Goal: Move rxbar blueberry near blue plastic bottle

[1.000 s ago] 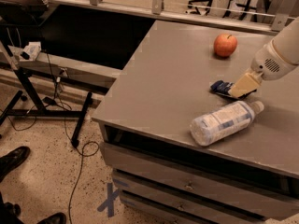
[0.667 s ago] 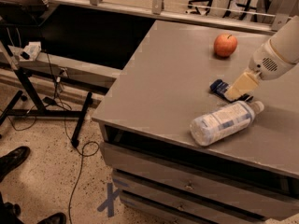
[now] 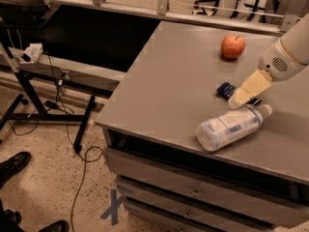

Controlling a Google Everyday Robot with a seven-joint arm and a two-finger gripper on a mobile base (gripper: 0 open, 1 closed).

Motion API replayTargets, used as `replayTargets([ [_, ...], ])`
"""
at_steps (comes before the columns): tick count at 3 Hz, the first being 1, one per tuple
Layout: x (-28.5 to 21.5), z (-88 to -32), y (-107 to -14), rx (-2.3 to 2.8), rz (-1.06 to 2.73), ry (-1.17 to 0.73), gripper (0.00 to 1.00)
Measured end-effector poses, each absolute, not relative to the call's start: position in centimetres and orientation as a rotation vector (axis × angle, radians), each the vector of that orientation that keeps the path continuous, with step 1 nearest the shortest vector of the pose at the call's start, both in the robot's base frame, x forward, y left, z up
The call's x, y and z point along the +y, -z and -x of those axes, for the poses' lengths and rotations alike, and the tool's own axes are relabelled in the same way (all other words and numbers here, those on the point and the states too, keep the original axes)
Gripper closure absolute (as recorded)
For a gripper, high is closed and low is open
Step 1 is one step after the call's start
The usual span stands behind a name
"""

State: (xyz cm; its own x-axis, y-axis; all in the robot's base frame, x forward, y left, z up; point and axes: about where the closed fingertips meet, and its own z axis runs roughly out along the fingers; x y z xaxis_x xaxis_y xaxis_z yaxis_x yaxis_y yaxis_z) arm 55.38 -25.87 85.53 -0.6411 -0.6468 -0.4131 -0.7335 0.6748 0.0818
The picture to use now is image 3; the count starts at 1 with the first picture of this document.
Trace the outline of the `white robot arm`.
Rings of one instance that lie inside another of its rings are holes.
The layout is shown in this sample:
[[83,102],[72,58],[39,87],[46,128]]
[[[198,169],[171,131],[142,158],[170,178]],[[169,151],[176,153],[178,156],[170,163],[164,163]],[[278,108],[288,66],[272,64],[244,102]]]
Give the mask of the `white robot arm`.
[[257,70],[248,76],[228,99],[239,108],[268,89],[273,82],[285,81],[309,64],[309,14],[262,54]]

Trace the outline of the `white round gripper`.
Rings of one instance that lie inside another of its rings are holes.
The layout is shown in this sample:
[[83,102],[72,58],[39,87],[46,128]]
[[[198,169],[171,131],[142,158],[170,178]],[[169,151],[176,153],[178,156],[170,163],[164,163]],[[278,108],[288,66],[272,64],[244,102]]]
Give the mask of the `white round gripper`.
[[237,109],[257,97],[271,86],[273,81],[284,81],[306,68],[306,41],[280,38],[262,55],[258,70],[248,76],[228,99]]

